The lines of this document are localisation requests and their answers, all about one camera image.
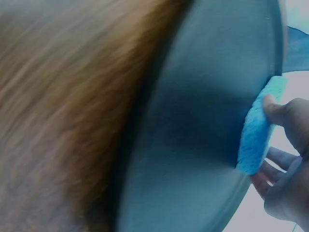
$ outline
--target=hand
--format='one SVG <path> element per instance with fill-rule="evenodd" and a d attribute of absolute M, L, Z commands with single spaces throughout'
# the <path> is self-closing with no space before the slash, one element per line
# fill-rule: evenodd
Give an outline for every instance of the hand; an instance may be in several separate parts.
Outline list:
<path fill-rule="evenodd" d="M 271 147 L 267 158 L 286 173 L 264 161 L 259 172 L 251 176 L 252 183 L 265 199 L 268 214 L 294 221 L 309 231 L 309 101 L 294 99 L 286 105 L 277 105 L 268 95 L 263 104 L 269 121 L 284 127 L 300 156 Z"/>

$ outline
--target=gray surface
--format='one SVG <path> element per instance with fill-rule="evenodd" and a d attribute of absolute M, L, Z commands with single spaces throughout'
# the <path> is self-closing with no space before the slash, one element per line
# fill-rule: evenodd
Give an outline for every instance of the gray surface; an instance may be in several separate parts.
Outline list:
<path fill-rule="evenodd" d="M 149 72 L 148 80 L 159 78 L 137 137 L 128 145 L 129 131 L 122 144 L 130 163 L 116 231 L 225 227 L 248 187 L 234 169 L 244 118 L 268 78 L 281 74 L 281 42 L 276 0 L 195 1 L 163 66 Z"/>

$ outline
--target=fingernail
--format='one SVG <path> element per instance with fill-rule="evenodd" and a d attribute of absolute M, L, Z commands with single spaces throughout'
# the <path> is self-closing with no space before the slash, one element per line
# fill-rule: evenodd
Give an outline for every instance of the fingernail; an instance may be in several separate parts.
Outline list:
<path fill-rule="evenodd" d="M 275 104 L 275 102 L 276 102 L 276 99 L 273 95 L 268 94 L 264 97 L 264 106 L 273 105 Z"/>

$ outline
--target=blue sponge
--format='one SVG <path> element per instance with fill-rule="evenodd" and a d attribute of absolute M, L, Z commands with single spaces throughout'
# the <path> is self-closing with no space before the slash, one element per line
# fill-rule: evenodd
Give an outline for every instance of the blue sponge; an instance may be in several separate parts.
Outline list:
<path fill-rule="evenodd" d="M 287 79 L 273 76 L 265 88 L 259 93 L 249 110 L 241 132 L 236 168 L 248 175 L 255 174 L 268 151 L 268 142 L 274 126 L 271 125 L 263 112 L 262 102 L 267 94 L 279 101 L 283 95 Z"/>

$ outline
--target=blue cloth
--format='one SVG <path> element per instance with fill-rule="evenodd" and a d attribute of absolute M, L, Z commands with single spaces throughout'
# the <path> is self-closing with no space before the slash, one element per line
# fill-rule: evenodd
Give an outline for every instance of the blue cloth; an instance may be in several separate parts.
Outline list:
<path fill-rule="evenodd" d="M 287 54 L 283 72 L 309 70 L 309 35 L 294 28 L 288 28 Z"/>
<path fill-rule="evenodd" d="M 249 110 L 241 133 L 236 168 L 249 175 L 255 174 L 268 150 L 268 142 L 273 126 L 267 121 L 263 111 L 262 102 L 267 94 L 273 95 L 277 101 L 283 95 L 287 79 L 273 76 L 265 88 L 259 93 Z"/>

